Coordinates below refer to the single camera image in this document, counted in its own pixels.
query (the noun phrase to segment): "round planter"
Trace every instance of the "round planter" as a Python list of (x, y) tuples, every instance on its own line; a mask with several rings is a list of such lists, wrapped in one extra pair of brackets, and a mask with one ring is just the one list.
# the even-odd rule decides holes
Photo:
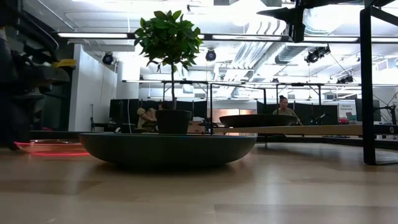
[(83, 133), (80, 141), (92, 156), (122, 166), (214, 166), (244, 157), (256, 137)]
[(187, 134), (191, 111), (158, 110), (156, 120), (160, 134)]
[(290, 126), (296, 120), (295, 116), (276, 114), (247, 114), (220, 117), (223, 125), (234, 128)]

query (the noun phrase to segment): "small tree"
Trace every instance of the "small tree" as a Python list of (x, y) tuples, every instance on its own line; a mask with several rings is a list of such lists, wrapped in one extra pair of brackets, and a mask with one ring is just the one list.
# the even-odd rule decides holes
[(134, 46), (140, 44), (145, 57), (149, 58), (148, 64), (160, 66), (170, 65), (172, 69), (172, 98), (173, 110), (175, 110), (174, 73), (177, 71), (176, 64), (181, 63), (188, 70), (188, 66), (196, 65), (195, 53), (199, 53), (199, 45), (202, 43), (198, 37), (200, 29), (192, 22), (183, 20), (181, 11), (165, 14), (155, 11), (155, 17), (149, 21), (141, 18), (141, 28), (135, 31), (137, 36)]

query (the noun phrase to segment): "red glowing light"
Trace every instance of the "red glowing light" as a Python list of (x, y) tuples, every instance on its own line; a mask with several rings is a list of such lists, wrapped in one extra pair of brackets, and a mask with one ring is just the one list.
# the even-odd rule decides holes
[(15, 142), (23, 151), (35, 156), (68, 157), (90, 155), (80, 143), (38, 143), (34, 140), (28, 142)]
[(35, 156), (88, 156), (88, 155), (90, 155), (90, 153), (88, 153), (88, 152), (79, 152), (79, 153), (71, 153), (71, 152), (60, 152), (60, 153), (32, 152), (32, 155), (35, 155)]

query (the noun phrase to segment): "potted plant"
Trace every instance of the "potted plant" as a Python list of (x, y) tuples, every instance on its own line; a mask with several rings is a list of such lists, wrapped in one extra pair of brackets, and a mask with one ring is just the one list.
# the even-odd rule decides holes
[(177, 64), (187, 70), (188, 66), (196, 65), (195, 53), (199, 53), (199, 45), (202, 43), (198, 37), (200, 29), (193, 30), (194, 25), (183, 19), (181, 11), (155, 11), (154, 14), (155, 17), (148, 21), (141, 18), (141, 28), (135, 31), (134, 45), (141, 45), (141, 54), (149, 58), (147, 66), (154, 63), (158, 71), (161, 66), (171, 66), (173, 106), (172, 110), (156, 111), (159, 133), (186, 134), (191, 112), (175, 110), (174, 73)]

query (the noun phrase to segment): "seated person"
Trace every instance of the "seated person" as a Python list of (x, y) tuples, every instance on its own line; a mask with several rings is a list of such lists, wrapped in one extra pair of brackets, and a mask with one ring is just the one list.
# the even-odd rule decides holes
[[(166, 110), (168, 107), (164, 103), (159, 103), (159, 110)], [(146, 131), (154, 131), (156, 126), (156, 110), (153, 108), (148, 108), (145, 110), (144, 108), (138, 108), (137, 114), (139, 116), (138, 119), (138, 129), (143, 129)]]
[(287, 101), (287, 98), (280, 95), (279, 96), (279, 108), (278, 110), (275, 110), (272, 114), (279, 114), (279, 115), (291, 115), (295, 116), (297, 118), (297, 122), (300, 122), (299, 117), (294, 113), (294, 111), (290, 108), (287, 107), (289, 102)]

